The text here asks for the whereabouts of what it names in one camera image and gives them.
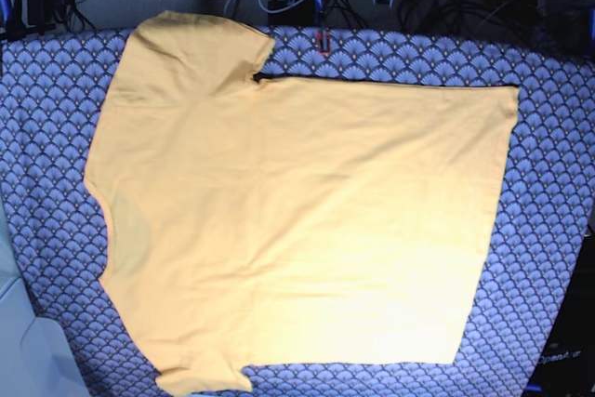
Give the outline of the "red and black clamp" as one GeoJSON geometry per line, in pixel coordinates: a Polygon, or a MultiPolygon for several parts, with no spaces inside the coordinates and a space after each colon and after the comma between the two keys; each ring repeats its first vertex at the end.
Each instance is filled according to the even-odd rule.
{"type": "Polygon", "coordinates": [[[327,56],[331,53],[331,39],[328,29],[319,28],[316,31],[316,45],[321,55],[327,56]]]}

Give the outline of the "black OpenArm box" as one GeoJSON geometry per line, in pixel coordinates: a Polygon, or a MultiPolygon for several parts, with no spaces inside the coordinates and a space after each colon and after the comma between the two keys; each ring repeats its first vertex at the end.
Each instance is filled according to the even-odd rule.
{"type": "Polygon", "coordinates": [[[594,237],[586,237],[525,396],[594,394],[594,237]]]}

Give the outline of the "yellow T-shirt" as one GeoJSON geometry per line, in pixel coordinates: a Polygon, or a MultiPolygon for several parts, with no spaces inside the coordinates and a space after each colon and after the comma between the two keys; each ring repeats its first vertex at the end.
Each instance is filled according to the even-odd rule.
{"type": "Polygon", "coordinates": [[[249,365],[451,364],[496,219],[514,86],[257,80],[272,38],[167,11],[129,35],[84,183],[100,283],[174,396],[249,365]]]}

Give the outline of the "blue fan-patterned tablecloth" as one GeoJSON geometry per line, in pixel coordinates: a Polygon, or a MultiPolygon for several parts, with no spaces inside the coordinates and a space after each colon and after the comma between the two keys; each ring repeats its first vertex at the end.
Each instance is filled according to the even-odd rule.
{"type": "MultiPolygon", "coordinates": [[[[269,75],[520,89],[503,195],[455,361],[248,366],[256,396],[525,396],[584,239],[593,236],[594,67],[524,48],[370,30],[271,30],[269,75]]],[[[1,200],[35,311],[59,323],[94,396],[156,396],[155,371],[99,284],[105,225],[86,156],[127,32],[2,51],[1,200]]]]}

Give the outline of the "white plastic bin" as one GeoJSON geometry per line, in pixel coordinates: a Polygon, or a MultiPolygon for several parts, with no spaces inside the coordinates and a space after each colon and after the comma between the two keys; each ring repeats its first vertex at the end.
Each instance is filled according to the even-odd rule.
{"type": "Polygon", "coordinates": [[[87,396],[61,326],[33,310],[1,216],[1,394],[87,396]]]}

